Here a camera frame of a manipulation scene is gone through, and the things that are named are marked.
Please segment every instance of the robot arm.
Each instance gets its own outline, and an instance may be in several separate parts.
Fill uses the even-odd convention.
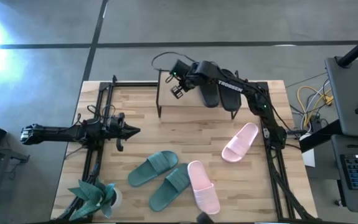
[[[106,124],[100,119],[83,120],[69,128],[45,127],[32,124],[22,129],[21,142],[25,145],[39,144],[43,141],[79,142],[84,146],[91,145],[99,139],[117,139],[116,146],[123,150],[122,140],[140,132],[139,128],[125,123],[125,115],[111,116]]]
[[[267,129],[264,133],[270,135],[270,147],[276,150],[285,148],[287,133],[275,120],[274,107],[272,107],[266,88],[263,87],[266,83],[228,77],[216,64],[207,61],[195,62],[188,66],[178,60],[170,74],[179,81],[179,85],[171,90],[176,98],[183,95],[182,91],[187,92],[196,86],[213,83],[245,95],[250,111],[260,117]]]

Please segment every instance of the concrete floor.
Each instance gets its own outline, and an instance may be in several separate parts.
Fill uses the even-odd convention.
[[[89,44],[102,0],[0,0],[0,44]],[[99,43],[358,40],[358,0],[110,0]],[[344,55],[352,45],[299,47],[174,47],[98,49],[89,80],[155,80],[151,59],[174,50],[239,70],[242,78],[284,80],[286,85],[325,72],[324,59]],[[22,127],[32,123],[68,126],[80,90],[89,49],[0,50],[0,127],[12,148],[31,155],[0,192],[0,223],[31,223],[50,217],[66,143],[23,146]],[[156,65],[169,68],[176,57]],[[301,85],[320,88],[327,76],[291,86],[290,103],[300,108]],[[302,100],[310,94],[306,90]],[[335,107],[323,118],[336,118]],[[299,125],[300,118],[294,115]],[[337,208],[333,180],[310,179],[323,220],[358,223],[358,213]]]

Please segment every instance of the wooden table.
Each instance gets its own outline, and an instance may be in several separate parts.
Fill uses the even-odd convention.
[[[82,119],[92,117],[86,106],[95,105],[99,84],[100,82],[83,83],[77,107],[77,113],[82,114]],[[293,127],[284,82],[268,81],[268,85],[277,112],[289,127]],[[156,87],[114,88],[112,102],[116,108],[115,113],[124,112],[126,122],[141,128],[141,132],[125,142],[123,152],[116,150],[114,141],[106,141],[100,178],[104,183],[116,183],[116,187],[122,191],[123,202],[120,208],[113,211],[110,219],[106,219],[99,211],[93,217],[93,221],[195,222],[201,211],[195,204],[191,187],[161,212],[153,212],[148,207],[150,196],[169,172],[138,188],[131,187],[127,183],[127,176],[133,169],[151,154],[162,150],[177,153],[179,163],[194,160],[203,163],[211,181],[215,184],[220,200],[220,212],[211,215],[215,222],[276,221],[261,134],[258,134],[252,148],[240,162],[228,163],[220,156],[224,146],[244,124],[253,122],[260,125],[259,118],[248,109],[246,99],[242,99],[242,107],[237,117],[231,120],[230,113],[221,107],[178,105],[177,100],[169,96],[170,92],[166,92],[168,89],[168,85],[161,84],[159,102],[164,107],[161,118],[158,118]],[[190,94],[187,96],[189,97],[198,93],[193,90],[185,93],[185,96],[187,94]],[[67,153],[78,147],[80,147],[78,144],[70,143]],[[59,216],[74,198],[67,189],[78,185],[85,156],[86,150],[81,150],[64,162],[51,218]],[[291,190],[306,210],[316,217],[316,208],[301,152],[293,147],[286,147],[283,150],[283,157]],[[280,198],[285,211],[282,192]]]

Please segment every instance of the logo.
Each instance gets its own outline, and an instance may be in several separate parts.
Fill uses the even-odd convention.
[[[242,92],[242,88],[228,84],[227,82],[223,82],[219,80],[219,85],[226,86],[227,88],[230,88],[232,90]]]

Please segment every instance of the green slipper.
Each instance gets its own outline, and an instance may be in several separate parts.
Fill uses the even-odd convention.
[[[166,208],[184,189],[190,185],[188,164],[180,164],[166,178],[149,199],[149,207],[154,212]]]
[[[130,172],[128,182],[132,187],[139,187],[152,178],[172,169],[177,162],[176,153],[171,151],[157,152],[149,156],[146,162],[135,168],[134,171]]]

